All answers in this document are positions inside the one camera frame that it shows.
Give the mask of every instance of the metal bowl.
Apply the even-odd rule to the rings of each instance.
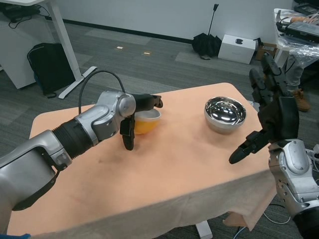
[[[205,106],[205,118],[211,129],[218,133],[231,133],[246,119],[246,109],[229,97],[215,97]]]

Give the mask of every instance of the peach tablecloth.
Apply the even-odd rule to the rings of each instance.
[[[133,151],[125,150],[118,134],[75,158],[31,208],[13,212],[8,233],[150,239],[226,212],[231,213],[225,224],[252,230],[276,194],[269,154],[264,148],[235,165],[228,158],[249,133],[261,129],[257,112],[227,83],[161,95],[162,120],[135,138]],[[245,123],[231,135],[206,125],[204,105],[216,96],[246,107]],[[76,114],[76,108],[41,114],[31,136]]]

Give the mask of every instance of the person's leg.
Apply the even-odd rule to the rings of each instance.
[[[304,69],[300,62],[294,57],[294,55],[289,55],[287,66],[286,66],[286,79],[287,79],[287,89],[293,93],[298,109],[303,112],[310,110],[310,104],[304,98],[304,93],[299,89],[300,78],[304,72]]]

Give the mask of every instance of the shoe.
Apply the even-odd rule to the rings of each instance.
[[[307,112],[311,109],[311,106],[308,103],[308,101],[304,98],[304,92],[301,89],[294,91],[293,96],[296,99],[298,110],[302,112]]]

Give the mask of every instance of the black umbrella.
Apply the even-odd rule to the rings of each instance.
[[[194,51],[196,51],[199,54],[200,58],[204,60],[210,60],[210,59],[203,58],[202,56],[204,55],[208,55],[209,57],[217,56],[221,46],[221,42],[222,42],[221,39],[219,39],[217,36],[214,37],[210,34],[211,25],[213,23],[214,15],[218,6],[219,4],[214,5],[214,13],[211,19],[208,35],[205,33],[202,33],[194,37],[191,44],[193,46]]]

